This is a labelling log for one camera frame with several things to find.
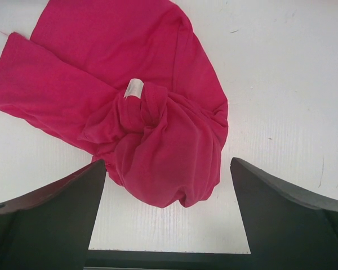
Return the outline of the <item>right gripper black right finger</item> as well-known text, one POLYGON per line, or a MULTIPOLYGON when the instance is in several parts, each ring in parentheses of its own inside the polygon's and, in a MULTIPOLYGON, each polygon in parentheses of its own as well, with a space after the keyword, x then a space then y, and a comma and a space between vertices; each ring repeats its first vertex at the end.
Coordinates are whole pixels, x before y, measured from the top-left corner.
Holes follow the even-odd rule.
POLYGON ((233 158, 252 269, 338 269, 338 200, 233 158))

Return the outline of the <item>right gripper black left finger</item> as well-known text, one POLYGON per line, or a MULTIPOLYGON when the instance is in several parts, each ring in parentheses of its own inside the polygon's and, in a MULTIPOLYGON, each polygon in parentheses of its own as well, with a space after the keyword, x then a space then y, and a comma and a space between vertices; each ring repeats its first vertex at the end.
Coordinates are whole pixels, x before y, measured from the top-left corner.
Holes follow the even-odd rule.
POLYGON ((106 169, 102 160, 0 203, 0 269, 83 269, 106 169))

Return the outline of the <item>pink t shirt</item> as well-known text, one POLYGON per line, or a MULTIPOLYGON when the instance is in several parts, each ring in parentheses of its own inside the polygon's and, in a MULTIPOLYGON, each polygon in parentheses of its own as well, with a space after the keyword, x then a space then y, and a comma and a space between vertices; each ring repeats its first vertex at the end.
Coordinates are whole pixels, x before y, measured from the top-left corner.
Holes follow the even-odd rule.
POLYGON ((188 208, 220 181, 228 100, 171 1, 49 1, 0 56, 0 110, 103 160, 138 200, 188 208))

